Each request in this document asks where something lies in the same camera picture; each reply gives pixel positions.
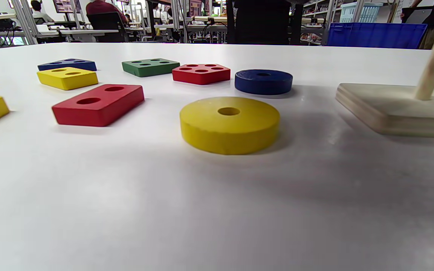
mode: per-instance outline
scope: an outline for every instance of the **yellow round ring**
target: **yellow round ring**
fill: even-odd
[[[183,139],[202,151],[236,155],[271,146],[280,115],[273,106],[241,97],[216,97],[186,105],[180,112]]]

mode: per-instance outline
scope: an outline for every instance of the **light blue basket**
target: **light blue basket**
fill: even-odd
[[[355,14],[357,3],[349,3],[341,5],[341,17],[339,18],[340,23],[351,23],[353,22],[353,15]],[[383,6],[383,3],[365,3],[363,7],[363,12],[361,12],[361,17],[359,18],[360,23],[374,23],[376,22],[377,13],[379,8]]]

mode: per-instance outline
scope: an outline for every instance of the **blue round ring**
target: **blue round ring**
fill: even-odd
[[[291,91],[292,75],[270,69],[241,70],[235,74],[235,88],[258,95],[284,94]]]

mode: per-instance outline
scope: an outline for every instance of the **monitor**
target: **monitor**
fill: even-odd
[[[71,3],[69,0],[53,0],[55,4],[55,9],[58,13],[73,13],[73,9],[71,8]],[[81,6],[79,4],[79,0],[75,0],[76,11],[79,13],[81,10]]]

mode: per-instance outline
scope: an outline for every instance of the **red shirt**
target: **red shirt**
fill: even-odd
[[[118,14],[120,14],[120,18],[122,19],[122,22],[124,24],[127,22],[127,18],[123,15],[123,13],[117,7],[110,3],[101,0],[95,0],[94,2],[90,2],[88,3],[88,5],[86,5],[86,14],[88,15],[107,12],[118,12]]]

